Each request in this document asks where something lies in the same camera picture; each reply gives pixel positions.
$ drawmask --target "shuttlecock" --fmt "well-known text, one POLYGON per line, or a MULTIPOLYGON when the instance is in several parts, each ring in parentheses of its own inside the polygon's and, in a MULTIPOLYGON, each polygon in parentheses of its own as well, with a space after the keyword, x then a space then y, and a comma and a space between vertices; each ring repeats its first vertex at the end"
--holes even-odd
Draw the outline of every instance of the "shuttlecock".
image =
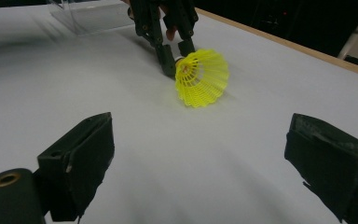
POLYGON ((199 49, 176 63, 175 87, 186 105, 214 103, 227 86, 228 64, 213 49, 199 49))

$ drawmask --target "plastic shuttlecock skirt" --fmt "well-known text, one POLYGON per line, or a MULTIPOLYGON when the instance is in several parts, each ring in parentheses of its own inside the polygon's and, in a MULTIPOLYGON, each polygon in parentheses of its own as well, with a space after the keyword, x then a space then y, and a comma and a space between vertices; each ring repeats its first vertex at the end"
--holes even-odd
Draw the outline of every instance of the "plastic shuttlecock skirt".
POLYGON ((179 98, 193 107, 214 103, 227 86, 228 64, 212 49, 199 49, 176 64, 179 98))

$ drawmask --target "dark background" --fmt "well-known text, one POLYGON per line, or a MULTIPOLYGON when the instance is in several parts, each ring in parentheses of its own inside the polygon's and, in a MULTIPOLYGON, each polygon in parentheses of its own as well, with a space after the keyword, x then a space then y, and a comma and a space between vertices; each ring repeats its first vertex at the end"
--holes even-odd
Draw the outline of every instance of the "dark background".
MULTIPOLYGON (((358 25, 358 0, 194 0, 194 3, 214 14, 334 57, 358 25)), ((0 0, 0 7, 42 4, 46 0, 0 0)))

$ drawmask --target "white table surface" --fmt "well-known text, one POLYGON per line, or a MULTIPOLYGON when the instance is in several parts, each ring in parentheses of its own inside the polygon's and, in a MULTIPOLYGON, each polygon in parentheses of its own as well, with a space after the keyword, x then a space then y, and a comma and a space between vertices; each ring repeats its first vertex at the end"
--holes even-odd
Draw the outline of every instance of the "white table surface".
POLYGON ((193 41, 231 71, 197 109, 133 25, 75 36, 46 6, 0 8, 0 172, 35 171, 110 111, 116 155, 81 223, 338 223, 284 159, 285 135, 301 113, 358 138, 358 74, 201 15, 193 41))

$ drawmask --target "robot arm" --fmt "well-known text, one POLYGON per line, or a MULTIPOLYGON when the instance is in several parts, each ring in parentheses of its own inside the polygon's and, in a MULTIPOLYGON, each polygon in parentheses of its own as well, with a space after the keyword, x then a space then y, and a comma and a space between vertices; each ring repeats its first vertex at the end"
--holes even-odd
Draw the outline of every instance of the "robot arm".
POLYGON ((159 7, 164 6, 168 13, 163 18, 168 29, 175 27, 182 38, 178 44, 182 56, 194 52, 191 36, 199 19, 192 0, 132 0, 131 9, 135 20, 135 31, 155 48, 159 64, 168 77, 175 75, 175 61, 171 47, 163 45, 161 26, 159 23, 159 7))

